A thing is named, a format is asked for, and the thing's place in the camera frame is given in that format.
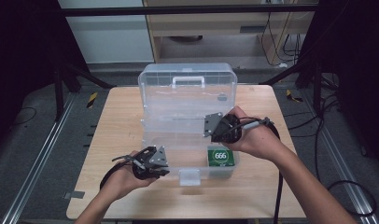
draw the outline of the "light wood tabletop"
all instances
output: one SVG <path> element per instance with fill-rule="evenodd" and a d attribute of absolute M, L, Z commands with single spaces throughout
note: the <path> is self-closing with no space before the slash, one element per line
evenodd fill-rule
<path fill-rule="evenodd" d="M 279 104 L 270 86 L 238 85 L 236 104 L 249 116 L 270 118 L 281 141 L 295 151 Z M 142 149 L 143 106 L 138 87 L 110 91 L 83 164 L 72 198 L 69 218 L 77 218 L 99 191 L 105 173 L 118 156 Z M 114 202 L 105 214 L 113 219 L 270 218 L 274 216 L 278 170 L 269 161 L 240 153 L 240 163 L 228 179 L 206 179 L 198 187 L 180 187 L 178 181 L 161 177 L 151 186 L 136 189 Z M 305 217 L 285 183 L 280 217 Z"/>

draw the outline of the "transparent plastic box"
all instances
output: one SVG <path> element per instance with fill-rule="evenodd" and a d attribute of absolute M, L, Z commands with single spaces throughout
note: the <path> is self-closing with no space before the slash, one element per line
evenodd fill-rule
<path fill-rule="evenodd" d="M 164 146 L 170 174 L 181 186 L 229 178 L 239 163 L 209 166 L 208 150 L 221 148 L 204 137 L 204 116 L 235 105 L 237 77 L 226 63 L 149 64 L 138 78 L 144 117 L 143 147 Z"/>

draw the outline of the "black horizontal bar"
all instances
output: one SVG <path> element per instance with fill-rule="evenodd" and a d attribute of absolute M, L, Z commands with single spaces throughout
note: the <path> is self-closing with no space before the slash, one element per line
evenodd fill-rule
<path fill-rule="evenodd" d="M 162 14 L 203 14 L 203 13 L 244 13 L 244 12 L 298 12 L 316 11 L 318 4 L 272 4 L 241 6 L 179 6 L 179 7 L 99 7 L 63 8 L 61 10 L 39 11 L 41 14 L 65 17 L 84 16 L 128 16 Z"/>

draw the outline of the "white handle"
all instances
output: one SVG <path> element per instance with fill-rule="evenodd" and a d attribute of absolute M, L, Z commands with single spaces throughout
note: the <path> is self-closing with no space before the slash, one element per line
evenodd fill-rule
<path fill-rule="evenodd" d="M 204 88 L 204 77 L 173 77 L 172 88 L 175 89 L 177 81 L 201 81 L 201 87 Z"/>

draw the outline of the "person's left hand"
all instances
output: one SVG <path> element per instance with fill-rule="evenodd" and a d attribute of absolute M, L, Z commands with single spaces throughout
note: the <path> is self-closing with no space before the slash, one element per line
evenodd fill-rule
<path fill-rule="evenodd" d="M 100 193 L 106 195 L 110 202 L 114 202 L 134 189 L 144 188 L 149 186 L 156 178 L 149 178 L 145 180 L 137 179 L 132 171 L 132 163 L 128 162 L 116 172 L 114 172 L 105 182 L 105 185 L 100 190 Z"/>

